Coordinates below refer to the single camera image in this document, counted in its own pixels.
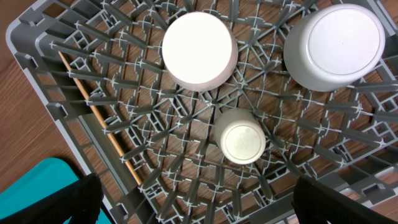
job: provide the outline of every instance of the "wooden chopstick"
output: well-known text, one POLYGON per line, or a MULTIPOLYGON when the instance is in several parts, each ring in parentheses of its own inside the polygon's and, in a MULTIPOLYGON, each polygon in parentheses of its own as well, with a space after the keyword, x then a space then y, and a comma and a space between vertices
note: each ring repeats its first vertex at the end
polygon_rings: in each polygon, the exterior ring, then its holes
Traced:
MULTIPOLYGON (((70 72, 72 70, 72 68, 70 67, 69 63, 67 62, 65 56, 63 56, 62 52, 58 52, 58 53, 61 56, 63 64, 66 66, 66 68, 70 72)), ((77 87, 79 88, 79 90, 80 90, 81 94, 84 96, 84 98, 86 100, 88 100, 88 98, 90 96, 87 93, 87 91, 85 90, 85 88, 83 87, 83 85, 81 84, 80 80, 77 79, 77 78, 73 78, 73 81, 75 81, 77 87)), ((90 106, 90 108, 93 111, 94 115, 97 117, 97 120, 101 124, 102 128, 106 128, 106 123, 104 121, 104 118, 101 116, 101 114, 98 111, 97 107, 90 106)), ((124 152, 123 152, 122 148, 120 147, 119 143, 117 142, 116 138, 114 137, 114 135, 112 133, 109 133, 109 134, 107 134, 107 136, 109 137, 109 140, 111 140, 113 146, 115 147, 115 149, 119 153, 119 156, 122 157, 124 155, 124 152)), ((127 168, 129 169, 130 173, 132 174, 132 176, 136 180, 137 184, 141 185, 142 182, 141 182, 137 172, 134 170, 134 168, 133 168, 132 164, 130 163, 130 161, 126 161, 126 165, 127 165, 127 168)))

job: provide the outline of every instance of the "wooden floor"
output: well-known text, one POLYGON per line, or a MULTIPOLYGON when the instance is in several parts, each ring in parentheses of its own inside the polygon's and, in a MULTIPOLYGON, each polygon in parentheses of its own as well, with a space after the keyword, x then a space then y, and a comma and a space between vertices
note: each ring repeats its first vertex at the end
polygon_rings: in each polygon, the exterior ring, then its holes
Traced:
MULTIPOLYGON (((398 22, 398 1, 382 2, 394 21, 398 22)), ((77 173, 81 173, 81 168, 65 140, 6 45, 5 32, 8 24, 33 3, 33 0, 1 1, 0 29, 3 35, 0 40, 0 192, 46 157, 61 158, 77 173)), ((398 197, 373 209, 398 221, 398 197)))

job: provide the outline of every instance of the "white bowl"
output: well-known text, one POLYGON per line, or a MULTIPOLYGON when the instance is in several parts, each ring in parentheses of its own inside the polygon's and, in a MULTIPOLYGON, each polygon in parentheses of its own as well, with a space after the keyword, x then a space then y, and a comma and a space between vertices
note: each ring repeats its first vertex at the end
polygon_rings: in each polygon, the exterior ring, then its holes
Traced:
POLYGON ((384 28, 371 11, 337 4, 304 17, 293 27, 284 44, 284 61, 300 85, 332 91, 369 73, 385 42, 384 28))
POLYGON ((258 160, 266 148, 266 136, 248 110, 230 109, 215 122, 214 137, 225 157, 236 164, 258 160))
POLYGON ((207 91, 231 76, 238 62, 238 45, 217 17, 191 12, 167 29, 162 56, 176 83, 188 90, 207 91))

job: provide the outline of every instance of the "teal cutting board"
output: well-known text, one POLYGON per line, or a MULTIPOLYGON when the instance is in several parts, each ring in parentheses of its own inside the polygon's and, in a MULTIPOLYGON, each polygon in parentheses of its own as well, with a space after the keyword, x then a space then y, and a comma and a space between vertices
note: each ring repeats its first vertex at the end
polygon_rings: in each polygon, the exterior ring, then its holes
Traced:
MULTIPOLYGON (((0 194, 0 219, 5 218, 78 180, 66 162, 48 158, 0 194)), ((96 223, 111 223, 101 211, 96 223)))

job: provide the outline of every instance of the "white cup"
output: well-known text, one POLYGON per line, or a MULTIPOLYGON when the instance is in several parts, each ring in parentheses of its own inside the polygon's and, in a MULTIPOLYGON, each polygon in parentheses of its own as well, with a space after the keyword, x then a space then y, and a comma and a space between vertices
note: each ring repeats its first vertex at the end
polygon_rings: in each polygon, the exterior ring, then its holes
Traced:
POLYGON ((304 17, 284 44, 284 61, 300 85, 332 91, 369 73, 386 42, 380 20, 354 4, 337 4, 304 17))
POLYGON ((214 137, 225 157, 236 164, 258 160, 266 148, 260 124, 244 109, 230 109, 221 114, 215 123, 214 137))
POLYGON ((217 17, 191 12, 167 29, 162 56, 176 83, 188 90, 207 91, 231 76, 238 62, 238 45, 217 17))

